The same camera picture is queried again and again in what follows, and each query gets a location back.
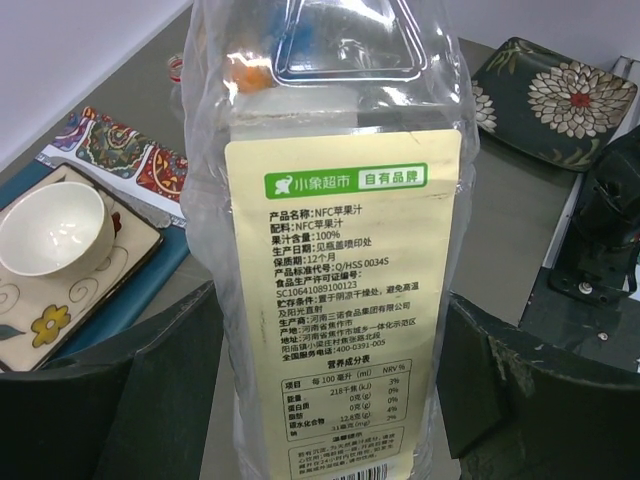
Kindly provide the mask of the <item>clear plastic bottle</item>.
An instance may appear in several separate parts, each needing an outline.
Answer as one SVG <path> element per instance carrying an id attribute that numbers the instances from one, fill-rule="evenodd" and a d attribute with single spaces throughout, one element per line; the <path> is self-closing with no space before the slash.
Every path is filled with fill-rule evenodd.
<path id="1" fill-rule="evenodd" d="M 183 57 L 181 54 L 175 54 L 167 60 L 169 79 L 179 84 L 181 82 L 181 74 L 183 68 Z"/>

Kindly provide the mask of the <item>orange juice bottle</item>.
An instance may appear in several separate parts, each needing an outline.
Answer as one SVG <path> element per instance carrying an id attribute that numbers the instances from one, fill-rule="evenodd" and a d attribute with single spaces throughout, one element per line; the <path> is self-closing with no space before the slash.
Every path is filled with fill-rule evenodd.
<path id="1" fill-rule="evenodd" d="M 274 79 L 271 69 L 263 59 L 247 59 L 240 52 L 227 56 L 230 84 L 240 94 L 254 94 L 272 88 Z"/>

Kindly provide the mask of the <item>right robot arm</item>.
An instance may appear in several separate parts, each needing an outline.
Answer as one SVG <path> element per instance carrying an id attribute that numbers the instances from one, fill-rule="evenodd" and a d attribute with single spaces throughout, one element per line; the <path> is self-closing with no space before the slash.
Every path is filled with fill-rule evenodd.
<path id="1" fill-rule="evenodd" d="M 586 175 L 554 266 L 551 289 L 601 308 L 637 290 L 639 129 L 601 152 Z"/>

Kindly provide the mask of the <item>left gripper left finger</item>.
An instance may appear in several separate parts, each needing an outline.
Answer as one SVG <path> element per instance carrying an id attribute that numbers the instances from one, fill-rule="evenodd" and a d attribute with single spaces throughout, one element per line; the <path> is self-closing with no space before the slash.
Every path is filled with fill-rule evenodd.
<path id="1" fill-rule="evenodd" d="M 198 478 L 219 359 L 206 282 L 99 344 L 2 374 L 2 478 Z"/>

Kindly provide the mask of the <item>clear bottle white cap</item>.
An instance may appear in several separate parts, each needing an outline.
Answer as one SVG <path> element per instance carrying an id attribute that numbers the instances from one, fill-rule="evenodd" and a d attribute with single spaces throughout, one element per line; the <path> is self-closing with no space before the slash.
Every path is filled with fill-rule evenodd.
<path id="1" fill-rule="evenodd" d="M 240 94 L 227 56 L 263 59 Z M 190 251 L 213 275 L 246 479 L 427 479 L 479 137 L 440 1 L 197 1 Z"/>

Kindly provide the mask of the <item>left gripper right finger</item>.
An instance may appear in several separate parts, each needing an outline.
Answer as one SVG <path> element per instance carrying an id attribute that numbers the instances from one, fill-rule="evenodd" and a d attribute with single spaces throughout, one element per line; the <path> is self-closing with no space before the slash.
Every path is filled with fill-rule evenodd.
<path id="1" fill-rule="evenodd" d="M 463 479 L 636 479 L 639 376 L 452 293 L 437 390 Z"/>

